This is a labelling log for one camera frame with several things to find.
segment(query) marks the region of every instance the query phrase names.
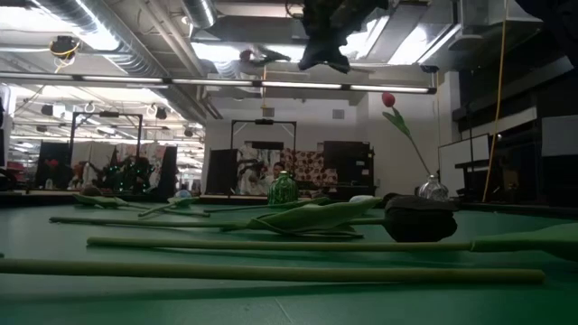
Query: air vent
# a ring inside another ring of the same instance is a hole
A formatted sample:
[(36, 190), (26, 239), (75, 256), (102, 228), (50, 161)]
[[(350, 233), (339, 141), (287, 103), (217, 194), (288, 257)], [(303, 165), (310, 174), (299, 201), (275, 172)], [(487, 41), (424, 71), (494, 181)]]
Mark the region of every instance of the air vent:
[(263, 109), (263, 117), (275, 117), (275, 109), (272, 107), (264, 107)]
[(333, 119), (345, 119), (345, 109), (333, 109)]

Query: wall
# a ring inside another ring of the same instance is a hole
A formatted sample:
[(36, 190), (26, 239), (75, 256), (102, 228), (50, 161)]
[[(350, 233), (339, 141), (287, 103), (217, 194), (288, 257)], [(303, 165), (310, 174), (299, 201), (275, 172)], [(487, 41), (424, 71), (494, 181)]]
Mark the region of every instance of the wall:
[[(420, 149), (428, 168), (438, 168), (437, 147), (439, 145), (435, 96), (396, 94), (396, 108), (404, 117), (416, 145)], [(423, 184), (427, 172), (407, 137), (391, 125), (382, 115), (389, 111), (381, 102), (381, 94), (368, 94), (368, 119), (359, 120), (358, 130), (366, 130), (367, 139), (375, 150), (374, 174), (378, 186), (377, 196), (389, 192), (412, 194), (414, 187)], [(365, 115), (365, 108), (360, 107)]]
[[(263, 118), (261, 99), (235, 101), (231, 98), (213, 98), (213, 105), (223, 115), (223, 120), (209, 120), (206, 126), (205, 159), (210, 150), (229, 149), (231, 120), (255, 120)], [(290, 98), (271, 98), (268, 107), (275, 108), (276, 121), (297, 122), (295, 147), (297, 150), (316, 151), (317, 143), (323, 141), (358, 141), (356, 137), (356, 107), (346, 100), (307, 99), (305, 102)], [(333, 109), (343, 109), (345, 118), (332, 119)], [(236, 124), (237, 131), (243, 124)], [(293, 127), (287, 129), (294, 133)], [(245, 141), (283, 142), (285, 147), (293, 147), (293, 138), (279, 125), (247, 125), (234, 136), (234, 148)], [(209, 164), (203, 164), (202, 188), (205, 189)]]

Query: green glass vase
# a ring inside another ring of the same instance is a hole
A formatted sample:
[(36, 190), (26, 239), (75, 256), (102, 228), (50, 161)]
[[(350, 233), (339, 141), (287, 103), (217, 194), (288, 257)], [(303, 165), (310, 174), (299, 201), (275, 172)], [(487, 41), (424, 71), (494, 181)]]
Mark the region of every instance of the green glass vase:
[(281, 204), (295, 202), (299, 199), (299, 189), (297, 183), (289, 177), (289, 173), (282, 171), (279, 178), (271, 183), (269, 187), (269, 204)]

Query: green felt surface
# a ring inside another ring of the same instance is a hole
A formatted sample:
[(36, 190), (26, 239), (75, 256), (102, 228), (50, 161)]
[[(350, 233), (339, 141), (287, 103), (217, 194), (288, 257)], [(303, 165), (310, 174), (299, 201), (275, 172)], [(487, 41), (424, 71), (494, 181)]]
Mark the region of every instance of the green felt surface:
[[(215, 206), (199, 206), (212, 209)], [(323, 253), (86, 247), (88, 237), (286, 240), (261, 231), (49, 224), (49, 217), (137, 219), (137, 212), (73, 206), (0, 209), (0, 252), (10, 258), (303, 267), (525, 267), (542, 286), (270, 283), (0, 274), (5, 324), (576, 324), (578, 264), (543, 252)], [(249, 219), (259, 211), (215, 214)], [(379, 217), (383, 210), (371, 210)], [(191, 221), (160, 216), (158, 220)], [(488, 212), (456, 214), (444, 242), (531, 231), (569, 220)], [(382, 227), (356, 226), (358, 242), (390, 242)], [(298, 238), (299, 241), (312, 240)]]

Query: glass vase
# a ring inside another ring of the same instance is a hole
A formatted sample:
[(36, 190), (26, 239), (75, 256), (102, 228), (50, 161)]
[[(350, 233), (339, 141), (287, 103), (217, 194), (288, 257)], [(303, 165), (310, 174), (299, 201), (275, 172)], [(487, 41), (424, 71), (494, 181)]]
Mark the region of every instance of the glass vase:
[(267, 195), (269, 204), (295, 202), (299, 199), (297, 183), (289, 177), (289, 173), (282, 171), (279, 178), (271, 183)]
[(417, 196), (437, 201), (447, 201), (450, 198), (448, 188), (441, 184), (435, 175), (427, 178), (427, 182), (419, 188)]

